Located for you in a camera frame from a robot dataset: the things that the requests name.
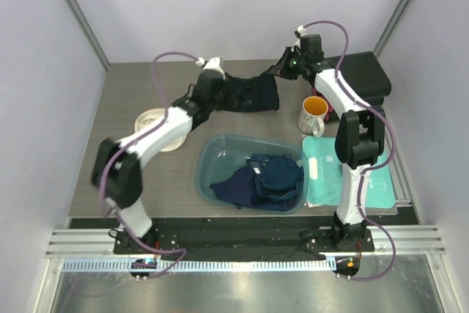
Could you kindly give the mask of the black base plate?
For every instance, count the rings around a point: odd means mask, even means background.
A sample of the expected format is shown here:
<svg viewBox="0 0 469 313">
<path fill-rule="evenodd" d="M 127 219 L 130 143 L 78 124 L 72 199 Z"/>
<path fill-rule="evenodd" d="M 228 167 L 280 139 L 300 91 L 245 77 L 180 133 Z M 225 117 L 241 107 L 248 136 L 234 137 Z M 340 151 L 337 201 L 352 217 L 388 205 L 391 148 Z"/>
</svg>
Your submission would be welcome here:
<svg viewBox="0 0 469 313">
<path fill-rule="evenodd" d="M 418 225 L 411 207 L 398 209 L 396 215 L 371 216 L 371 221 L 384 226 Z M 188 258 L 202 259 L 217 248 L 222 257 L 234 254 L 234 248 L 242 256 L 261 256 L 274 248 L 293 248 L 293 253 L 320 253 L 357 249 L 356 244 L 339 249 L 334 239 L 332 216 L 280 216 L 280 217 L 228 217 L 228 218 L 152 218 L 155 228 L 153 244 L 158 248 L 179 246 L 188 250 Z M 115 218 L 73 218 L 70 229 L 117 229 Z M 115 254 L 133 254 L 143 250 L 129 235 L 115 235 Z"/>
</svg>

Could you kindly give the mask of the bottom black pink case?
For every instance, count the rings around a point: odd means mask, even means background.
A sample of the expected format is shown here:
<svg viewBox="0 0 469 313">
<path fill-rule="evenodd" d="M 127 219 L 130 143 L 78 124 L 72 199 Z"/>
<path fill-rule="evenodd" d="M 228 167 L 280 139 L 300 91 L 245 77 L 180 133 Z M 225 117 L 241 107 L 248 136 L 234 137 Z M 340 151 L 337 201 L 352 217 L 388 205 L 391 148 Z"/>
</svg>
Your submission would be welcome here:
<svg viewBox="0 0 469 313">
<path fill-rule="evenodd" d="M 372 108 L 380 113 L 382 116 L 385 117 L 385 111 L 382 106 L 372 106 Z M 340 117 L 336 113 L 336 111 L 332 110 L 331 112 L 327 113 L 325 116 L 325 123 L 333 123 L 333 122 L 338 122 L 340 120 Z"/>
</svg>

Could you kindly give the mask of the middle black pink case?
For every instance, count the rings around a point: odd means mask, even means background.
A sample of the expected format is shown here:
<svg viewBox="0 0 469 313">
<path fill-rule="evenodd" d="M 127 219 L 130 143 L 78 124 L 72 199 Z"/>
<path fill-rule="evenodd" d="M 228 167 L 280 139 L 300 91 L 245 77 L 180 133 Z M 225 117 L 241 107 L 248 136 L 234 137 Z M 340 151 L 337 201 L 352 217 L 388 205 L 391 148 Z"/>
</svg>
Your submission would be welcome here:
<svg viewBox="0 0 469 313">
<path fill-rule="evenodd" d="M 385 97 L 389 96 L 392 90 L 392 85 L 382 85 L 378 87 L 360 86 L 353 88 L 355 93 L 372 106 L 382 105 Z"/>
</svg>

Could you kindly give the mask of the aluminium frame rail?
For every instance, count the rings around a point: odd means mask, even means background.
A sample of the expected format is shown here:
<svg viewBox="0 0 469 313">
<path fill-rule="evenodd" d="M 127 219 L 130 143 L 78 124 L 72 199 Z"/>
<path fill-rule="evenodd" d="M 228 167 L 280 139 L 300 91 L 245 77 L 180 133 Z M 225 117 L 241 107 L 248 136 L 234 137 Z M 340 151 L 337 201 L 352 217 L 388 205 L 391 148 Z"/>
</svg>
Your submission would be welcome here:
<svg viewBox="0 0 469 313">
<path fill-rule="evenodd" d="M 111 237 L 112 229 L 58 229 L 53 231 L 50 243 L 46 250 L 48 256 L 64 257 L 91 257 L 99 255 L 137 255 L 144 253 L 135 251 L 133 254 L 115 254 L 114 238 Z M 163 250 L 176 250 L 182 247 L 171 245 Z M 215 260 L 215 261 L 273 261 L 282 256 L 293 258 L 294 256 L 306 256 L 309 252 L 293 253 L 293 248 L 274 248 L 264 255 L 254 256 L 248 254 L 242 256 L 240 250 L 248 248 L 234 248 L 234 254 L 222 257 L 217 248 L 205 248 L 213 251 L 208 256 L 202 255 L 202 259 L 187 257 L 189 260 Z M 370 227 L 366 237 L 354 251 L 362 251 L 365 255 L 390 254 L 395 251 L 398 255 L 407 254 L 444 254 L 446 252 L 441 236 L 434 226 L 390 226 L 384 230 Z M 326 251 L 315 254 L 344 255 L 345 251 Z"/>
</svg>

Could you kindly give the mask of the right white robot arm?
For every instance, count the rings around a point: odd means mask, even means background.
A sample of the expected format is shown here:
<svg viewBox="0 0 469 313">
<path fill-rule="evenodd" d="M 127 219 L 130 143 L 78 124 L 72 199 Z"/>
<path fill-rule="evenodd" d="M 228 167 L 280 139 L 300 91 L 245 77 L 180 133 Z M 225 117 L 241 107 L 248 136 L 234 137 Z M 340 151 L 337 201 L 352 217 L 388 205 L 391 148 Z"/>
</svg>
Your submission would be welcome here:
<svg viewBox="0 0 469 313">
<path fill-rule="evenodd" d="M 354 251 L 366 237 L 365 202 L 369 176 L 384 150 L 383 117 L 352 89 L 339 66 L 325 60 L 318 34 L 296 32 L 270 73 L 304 78 L 332 105 L 339 117 L 335 151 L 342 167 L 341 199 L 333 214 L 331 242 L 340 251 Z"/>
</svg>

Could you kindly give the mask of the black pink case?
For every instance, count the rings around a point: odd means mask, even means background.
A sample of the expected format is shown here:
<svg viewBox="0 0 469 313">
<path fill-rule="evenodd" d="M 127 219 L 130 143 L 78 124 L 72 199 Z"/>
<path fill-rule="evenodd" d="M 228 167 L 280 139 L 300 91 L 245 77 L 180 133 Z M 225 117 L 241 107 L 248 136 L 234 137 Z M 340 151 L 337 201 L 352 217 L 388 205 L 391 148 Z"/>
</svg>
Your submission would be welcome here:
<svg viewBox="0 0 469 313">
<path fill-rule="evenodd" d="M 385 97 L 389 96 L 392 90 L 392 85 L 382 85 L 378 87 L 360 86 L 353 88 L 355 93 L 372 106 L 382 105 Z"/>
<path fill-rule="evenodd" d="M 385 117 L 385 111 L 382 106 L 372 106 L 372 108 L 380 113 L 382 116 Z M 336 111 L 332 110 L 331 112 L 327 113 L 325 116 L 325 123 L 333 123 L 333 122 L 338 122 L 340 120 L 340 117 L 336 113 Z"/>
<path fill-rule="evenodd" d="M 344 80 L 353 88 L 391 84 L 377 57 L 371 52 L 348 54 L 340 66 Z"/>
</svg>

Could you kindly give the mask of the teal silicone mat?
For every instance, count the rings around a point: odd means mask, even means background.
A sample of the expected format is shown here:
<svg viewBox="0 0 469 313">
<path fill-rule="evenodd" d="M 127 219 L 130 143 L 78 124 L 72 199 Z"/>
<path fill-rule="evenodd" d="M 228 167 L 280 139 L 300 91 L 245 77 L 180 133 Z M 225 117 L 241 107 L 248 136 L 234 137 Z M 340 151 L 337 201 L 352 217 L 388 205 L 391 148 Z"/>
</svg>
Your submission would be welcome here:
<svg viewBox="0 0 469 313">
<path fill-rule="evenodd" d="M 309 207 L 337 206 L 341 196 L 342 169 L 335 153 L 335 139 L 306 137 L 302 150 L 309 162 L 306 204 Z M 391 173 L 387 166 L 370 174 L 366 207 L 390 209 L 395 205 Z"/>
</svg>

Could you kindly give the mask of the white mug orange inside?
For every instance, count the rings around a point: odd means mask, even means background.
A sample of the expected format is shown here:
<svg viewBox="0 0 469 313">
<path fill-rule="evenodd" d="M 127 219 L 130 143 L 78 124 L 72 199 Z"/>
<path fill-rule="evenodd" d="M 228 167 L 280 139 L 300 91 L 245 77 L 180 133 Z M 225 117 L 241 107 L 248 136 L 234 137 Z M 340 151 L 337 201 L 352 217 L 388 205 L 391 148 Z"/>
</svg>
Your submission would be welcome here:
<svg viewBox="0 0 469 313">
<path fill-rule="evenodd" d="M 328 113 L 328 103 L 321 97 L 307 97 L 301 106 L 298 117 L 298 127 L 304 133 L 320 138 L 325 132 L 325 115 Z"/>
</svg>

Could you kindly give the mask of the teal plastic basin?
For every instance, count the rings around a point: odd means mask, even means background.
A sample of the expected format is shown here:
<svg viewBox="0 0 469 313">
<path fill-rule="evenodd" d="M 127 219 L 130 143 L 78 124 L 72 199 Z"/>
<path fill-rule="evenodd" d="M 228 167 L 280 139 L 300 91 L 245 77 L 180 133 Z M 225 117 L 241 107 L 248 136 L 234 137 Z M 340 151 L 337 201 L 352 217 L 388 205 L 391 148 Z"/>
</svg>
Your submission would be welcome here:
<svg viewBox="0 0 469 313">
<path fill-rule="evenodd" d="M 202 148 L 195 187 L 201 198 L 266 214 L 292 214 L 305 203 L 309 167 L 293 144 L 233 134 Z"/>
</svg>

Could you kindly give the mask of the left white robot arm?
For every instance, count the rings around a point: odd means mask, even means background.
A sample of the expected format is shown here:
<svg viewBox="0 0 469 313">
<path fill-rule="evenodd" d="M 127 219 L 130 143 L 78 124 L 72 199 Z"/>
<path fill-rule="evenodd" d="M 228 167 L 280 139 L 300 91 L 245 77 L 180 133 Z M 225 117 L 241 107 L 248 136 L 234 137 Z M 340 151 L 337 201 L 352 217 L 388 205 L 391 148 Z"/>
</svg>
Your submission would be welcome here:
<svg viewBox="0 0 469 313">
<path fill-rule="evenodd" d="M 115 210 L 132 233 L 130 244 L 139 253 L 154 249 L 153 223 L 144 209 L 142 171 L 164 147 L 206 122 L 225 93 L 221 69 L 204 69 L 190 95 L 175 100 L 163 116 L 137 133 L 100 143 L 91 175 L 91 184 L 100 192 L 100 201 Z"/>
</svg>

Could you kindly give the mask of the top black pink case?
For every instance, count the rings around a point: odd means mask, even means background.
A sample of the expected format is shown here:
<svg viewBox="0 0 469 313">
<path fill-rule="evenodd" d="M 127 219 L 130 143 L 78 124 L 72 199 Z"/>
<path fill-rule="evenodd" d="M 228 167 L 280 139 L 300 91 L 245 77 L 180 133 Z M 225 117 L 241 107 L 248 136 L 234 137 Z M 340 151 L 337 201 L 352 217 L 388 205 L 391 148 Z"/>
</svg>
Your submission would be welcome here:
<svg viewBox="0 0 469 313">
<path fill-rule="evenodd" d="M 371 52 L 348 54 L 340 66 L 344 80 L 353 88 L 391 84 L 377 57 Z"/>
</svg>

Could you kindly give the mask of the black bra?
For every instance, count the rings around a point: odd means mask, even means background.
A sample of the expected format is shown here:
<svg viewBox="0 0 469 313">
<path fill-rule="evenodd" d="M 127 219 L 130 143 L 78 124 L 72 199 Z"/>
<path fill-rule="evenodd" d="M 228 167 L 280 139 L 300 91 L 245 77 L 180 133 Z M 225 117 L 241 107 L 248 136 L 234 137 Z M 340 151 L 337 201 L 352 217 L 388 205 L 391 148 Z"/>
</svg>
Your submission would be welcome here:
<svg viewBox="0 0 469 313">
<path fill-rule="evenodd" d="M 276 79 L 263 72 L 251 78 L 239 78 L 226 74 L 226 89 L 218 105 L 219 111 L 251 113 L 279 110 Z"/>
</svg>

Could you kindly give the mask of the navy blue clothes pile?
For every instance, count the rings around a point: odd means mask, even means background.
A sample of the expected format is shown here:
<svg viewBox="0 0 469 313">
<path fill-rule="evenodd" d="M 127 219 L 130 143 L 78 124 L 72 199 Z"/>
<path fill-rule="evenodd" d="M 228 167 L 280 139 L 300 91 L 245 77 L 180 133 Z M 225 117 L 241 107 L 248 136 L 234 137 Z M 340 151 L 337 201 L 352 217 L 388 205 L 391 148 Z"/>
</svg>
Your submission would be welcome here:
<svg viewBox="0 0 469 313">
<path fill-rule="evenodd" d="M 287 212 L 303 194 L 304 170 L 291 155 L 253 154 L 231 177 L 212 183 L 218 200 L 238 208 Z"/>
</svg>

